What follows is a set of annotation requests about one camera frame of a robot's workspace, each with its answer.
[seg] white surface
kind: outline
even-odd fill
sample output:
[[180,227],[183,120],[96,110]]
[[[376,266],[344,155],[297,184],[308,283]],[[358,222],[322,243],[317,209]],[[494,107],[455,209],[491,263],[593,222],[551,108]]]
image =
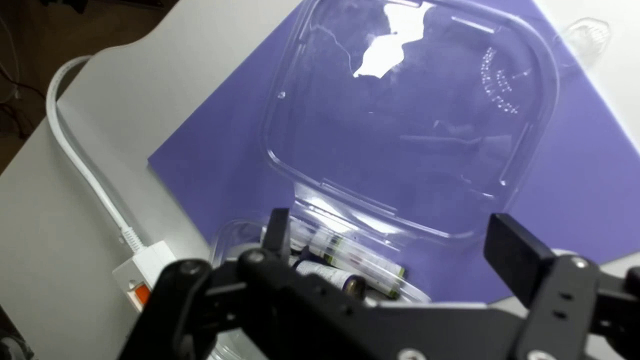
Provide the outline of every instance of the white surface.
[[[558,28],[584,14],[612,25],[605,54],[589,69],[640,144],[640,108],[629,84],[640,3],[544,3]],[[133,214],[145,245],[166,241],[176,256],[208,249],[147,170],[147,156],[270,35],[293,0],[180,0],[144,41],[100,52],[60,101],[87,159]],[[113,358],[133,311],[109,273],[125,261],[113,227],[53,146],[47,129],[31,136],[0,179],[0,304],[39,358]]]

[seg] white table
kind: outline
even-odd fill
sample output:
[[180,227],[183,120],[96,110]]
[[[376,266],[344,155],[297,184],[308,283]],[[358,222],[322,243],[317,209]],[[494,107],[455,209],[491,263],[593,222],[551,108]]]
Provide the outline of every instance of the white table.
[[[208,249],[147,156],[267,36],[295,0],[181,0],[144,41],[91,59],[60,101],[62,120],[147,243],[176,256]],[[640,36],[632,14],[605,0],[545,3],[558,28],[584,14],[612,22],[614,41],[592,69],[623,129],[640,144]],[[128,259],[116,232],[41,125],[0,177],[0,304],[39,358],[113,358],[135,313],[109,273]]]

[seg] clear plastic container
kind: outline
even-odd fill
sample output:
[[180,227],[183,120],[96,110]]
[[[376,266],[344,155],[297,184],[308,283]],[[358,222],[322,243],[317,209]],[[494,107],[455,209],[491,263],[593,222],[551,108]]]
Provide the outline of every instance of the clear plastic container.
[[419,239],[482,241],[556,107],[541,39],[472,3],[304,7],[264,126],[267,159]]

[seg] plastic lid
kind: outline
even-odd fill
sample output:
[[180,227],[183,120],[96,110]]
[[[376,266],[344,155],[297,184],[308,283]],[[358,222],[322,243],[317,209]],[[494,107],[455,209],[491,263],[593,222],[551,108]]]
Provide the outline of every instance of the plastic lid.
[[469,3],[313,0],[264,126],[270,160],[432,239],[477,239],[517,189],[558,92],[520,18]]

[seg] purple mat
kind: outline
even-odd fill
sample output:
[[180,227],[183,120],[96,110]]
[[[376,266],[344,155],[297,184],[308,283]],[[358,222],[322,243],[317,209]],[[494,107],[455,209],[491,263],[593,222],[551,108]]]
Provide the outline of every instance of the purple mat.
[[[577,65],[532,3],[490,3],[525,18],[561,69],[554,118],[506,211],[554,249],[597,263],[640,250],[640,160]],[[151,169],[216,245],[235,220],[264,220],[290,206],[292,180],[275,172],[260,141],[290,17],[149,159]],[[482,259],[482,243],[405,243],[400,261],[433,300],[496,300],[507,291]]]

